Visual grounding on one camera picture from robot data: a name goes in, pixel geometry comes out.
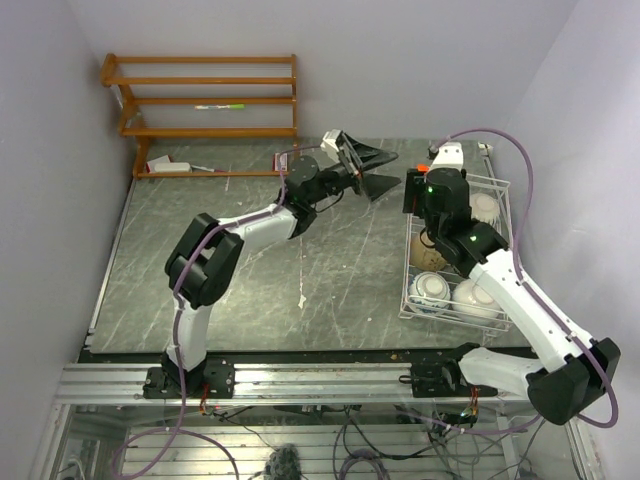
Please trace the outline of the cream patterned bowl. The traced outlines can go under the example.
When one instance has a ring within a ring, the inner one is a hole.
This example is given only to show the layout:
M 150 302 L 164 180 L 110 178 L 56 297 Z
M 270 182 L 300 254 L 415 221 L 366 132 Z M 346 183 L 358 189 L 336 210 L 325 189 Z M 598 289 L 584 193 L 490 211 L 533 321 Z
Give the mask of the cream patterned bowl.
M 470 195 L 469 204 L 472 217 L 480 222 L 496 227 L 500 221 L 500 207 L 498 202 L 485 193 Z

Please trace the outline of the blue white porcelain bowl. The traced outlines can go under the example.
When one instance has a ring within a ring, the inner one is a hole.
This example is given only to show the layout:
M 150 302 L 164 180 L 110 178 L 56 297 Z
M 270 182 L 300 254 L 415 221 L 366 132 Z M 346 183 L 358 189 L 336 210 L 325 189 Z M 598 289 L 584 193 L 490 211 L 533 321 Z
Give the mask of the blue white porcelain bowl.
M 415 275 L 407 287 L 408 308 L 417 313 L 438 314 L 448 309 L 451 290 L 447 281 L 438 273 L 422 272 Z

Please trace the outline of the brown ceramic bowl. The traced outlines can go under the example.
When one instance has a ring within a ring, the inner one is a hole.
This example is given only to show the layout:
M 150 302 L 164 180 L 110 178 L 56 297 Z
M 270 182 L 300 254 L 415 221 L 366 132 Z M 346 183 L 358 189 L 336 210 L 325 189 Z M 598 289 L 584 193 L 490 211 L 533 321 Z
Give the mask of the brown ceramic bowl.
M 447 261 L 435 249 L 429 237 L 423 233 L 411 237 L 409 264 L 422 271 L 438 272 L 444 269 Z

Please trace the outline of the plain white bowl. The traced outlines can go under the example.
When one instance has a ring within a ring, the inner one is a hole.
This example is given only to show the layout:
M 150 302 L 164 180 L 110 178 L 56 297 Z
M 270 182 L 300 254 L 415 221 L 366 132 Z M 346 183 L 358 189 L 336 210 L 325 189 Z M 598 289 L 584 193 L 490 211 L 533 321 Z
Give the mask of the plain white bowl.
M 454 288 L 451 300 L 455 314 L 472 325 L 489 325 L 502 313 L 494 298 L 471 279 L 461 281 Z

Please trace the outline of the white wire dish rack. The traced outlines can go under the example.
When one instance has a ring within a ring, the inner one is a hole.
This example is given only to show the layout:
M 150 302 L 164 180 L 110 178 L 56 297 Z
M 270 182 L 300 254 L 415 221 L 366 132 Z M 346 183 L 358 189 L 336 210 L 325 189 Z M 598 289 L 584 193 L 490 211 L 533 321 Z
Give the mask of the white wire dish rack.
M 469 193 L 474 194 L 472 188 L 477 185 L 473 177 L 467 178 L 469 184 Z M 438 314 L 424 314 L 413 312 L 408 308 L 407 287 L 410 280 L 417 274 L 425 272 L 409 264 L 409 248 L 411 237 L 415 234 L 425 233 L 427 236 L 427 227 L 420 215 L 407 215 L 407 231 L 405 244 L 405 261 L 404 261 L 404 284 L 401 296 L 399 316 L 405 319 L 433 320 L 442 323 L 451 323 L 453 325 L 465 326 L 477 330 L 481 330 L 486 336 L 498 336 L 510 330 L 512 322 L 508 315 L 502 309 L 501 315 L 497 320 L 489 325 L 480 326 L 472 325 L 461 320 L 451 308 L 452 300 L 448 309 L 442 309 Z M 488 255 L 508 247 L 508 237 L 503 235 L 498 226 L 493 227 L 490 224 L 480 222 L 472 217 L 472 226 L 460 234 L 453 236 L 451 240 L 443 243 L 434 243 L 435 249 L 447 261 L 447 265 L 443 270 L 435 272 L 440 274 L 449 284 L 451 297 L 454 288 L 463 280 L 471 279 L 470 274 L 473 267 L 488 259 Z

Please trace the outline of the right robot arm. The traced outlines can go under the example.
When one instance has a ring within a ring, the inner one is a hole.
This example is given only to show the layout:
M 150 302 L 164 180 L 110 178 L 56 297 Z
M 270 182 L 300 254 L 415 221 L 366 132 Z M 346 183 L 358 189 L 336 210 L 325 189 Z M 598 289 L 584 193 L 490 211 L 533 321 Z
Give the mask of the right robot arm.
M 442 369 L 442 387 L 455 396 L 482 385 L 524 397 L 555 425 L 582 418 L 585 408 L 606 396 L 611 417 L 596 425 L 613 427 L 619 418 L 612 387 L 619 347 L 609 338 L 595 339 L 547 299 L 520 269 L 508 241 L 490 224 L 473 218 L 465 173 L 455 168 L 409 169 L 403 210 L 423 221 L 435 249 L 498 303 L 535 353 L 523 358 L 465 344 Z

